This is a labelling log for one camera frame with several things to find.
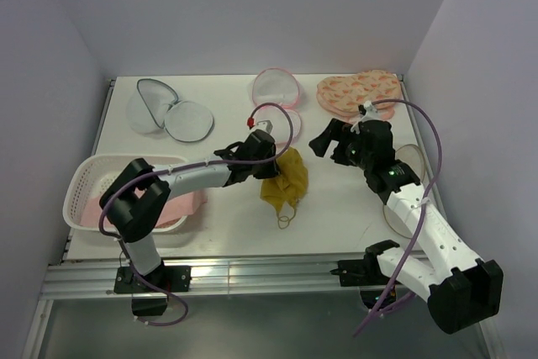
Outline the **yellow bra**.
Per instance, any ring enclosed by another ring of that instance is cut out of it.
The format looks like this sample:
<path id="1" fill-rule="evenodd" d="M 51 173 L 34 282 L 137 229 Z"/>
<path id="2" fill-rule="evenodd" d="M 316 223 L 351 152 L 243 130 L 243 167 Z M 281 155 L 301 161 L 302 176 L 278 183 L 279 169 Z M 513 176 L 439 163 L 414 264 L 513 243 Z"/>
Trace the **yellow bra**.
<path id="1" fill-rule="evenodd" d="M 297 207 L 309 188 L 309 171 L 300 153 L 290 147 L 277 158 L 280 173 L 261 183 L 260 198 L 271 205 L 277 227 L 285 230 L 297 214 Z"/>

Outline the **grey trimmed mesh laundry bag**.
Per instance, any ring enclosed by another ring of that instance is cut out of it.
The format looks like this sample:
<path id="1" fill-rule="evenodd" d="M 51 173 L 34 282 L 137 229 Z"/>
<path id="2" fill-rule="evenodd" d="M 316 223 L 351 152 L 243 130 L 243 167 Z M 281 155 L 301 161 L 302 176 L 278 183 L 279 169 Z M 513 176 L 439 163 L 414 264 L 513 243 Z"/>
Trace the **grey trimmed mesh laundry bag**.
<path id="1" fill-rule="evenodd" d="M 214 129 L 214 115 L 209 108 L 186 100 L 171 86 L 153 78 L 137 81 L 125 113 L 135 133 L 163 132 L 181 143 L 205 140 Z"/>

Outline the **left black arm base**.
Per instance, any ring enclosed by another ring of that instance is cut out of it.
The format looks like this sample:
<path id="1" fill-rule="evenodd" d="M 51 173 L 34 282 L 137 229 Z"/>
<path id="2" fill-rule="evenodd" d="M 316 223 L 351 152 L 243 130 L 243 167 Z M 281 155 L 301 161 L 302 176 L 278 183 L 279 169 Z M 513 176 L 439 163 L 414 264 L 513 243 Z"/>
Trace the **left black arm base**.
<path id="1" fill-rule="evenodd" d="M 187 292 L 191 281 L 190 266 L 160 265 L 153 272 L 143 276 L 144 280 L 151 285 L 166 290 L 168 293 Z M 155 293 L 155 289 L 143 283 L 131 269 L 120 267 L 116 273 L 113 293 L 118 295 L 132 295 L 131 311 L 138 317 L 150 319 L 162 316 L 171 306 L 171 298 L 164 293 L 160 297 L 136 298 L 135 294 Z"/>

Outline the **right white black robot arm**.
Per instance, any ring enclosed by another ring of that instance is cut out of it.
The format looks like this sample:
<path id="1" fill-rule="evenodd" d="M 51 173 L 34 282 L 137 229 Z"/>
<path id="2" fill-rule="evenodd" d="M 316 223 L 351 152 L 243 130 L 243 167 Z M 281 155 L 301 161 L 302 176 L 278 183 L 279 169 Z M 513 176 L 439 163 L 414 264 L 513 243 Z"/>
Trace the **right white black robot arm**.
<path id="1" fill-rule="evenodd" d="M 393 240 L 366 248 L 360 260 L 339 261 L 333 274 L 343 286 L 373 285 L 395 276 L 426 303 L 436 325 L 453 334 L 499 312 L 504 273 L 494 260 L 484 261 L 449 226 L 425 196 L 417 174 L 395 156 L 390 123 L 368 120 L 353 126 L 332 119 L 309 142 L 318 157 L 331 142 L 332 160 L 362 169 L 367 186 L 412 232 L 413 241 L 427 255 L 423 263 L 405 256 Z"/>

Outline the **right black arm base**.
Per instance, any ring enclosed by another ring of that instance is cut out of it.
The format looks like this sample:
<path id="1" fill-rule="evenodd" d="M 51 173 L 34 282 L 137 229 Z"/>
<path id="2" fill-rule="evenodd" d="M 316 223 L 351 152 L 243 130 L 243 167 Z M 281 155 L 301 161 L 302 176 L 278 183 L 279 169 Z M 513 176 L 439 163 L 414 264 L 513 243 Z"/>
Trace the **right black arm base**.
<path id="1" fill-rule="evenodd" d="M 389 277 L 381 273 L 371 252 L 367 252 L 361 259 L 337 261 L 337 267 L 330 274 L 339 278 L 343 288 L 358 287 L 361 301 L 367 309 L 374 307 L 389 280 Z"/>

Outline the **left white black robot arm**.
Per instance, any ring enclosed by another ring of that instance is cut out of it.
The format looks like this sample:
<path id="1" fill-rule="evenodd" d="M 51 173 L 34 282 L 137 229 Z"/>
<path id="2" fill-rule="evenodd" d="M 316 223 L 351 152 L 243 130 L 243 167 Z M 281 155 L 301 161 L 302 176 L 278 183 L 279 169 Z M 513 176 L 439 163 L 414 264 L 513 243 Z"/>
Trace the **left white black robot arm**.
<path id="1" fill-rule="evenodd" d="M 249 177 L 274 178 L 278 173 L 275 140 L 261 129 L 206 159 L 180 166 L 159 169 L 138 158 L 100 198 L 98 230 L 118 241 L 138 286 L 145 291 L 168 290 L 171 281 L 152 235 L 166 203 L 195 191 L 229 187 Z"/>

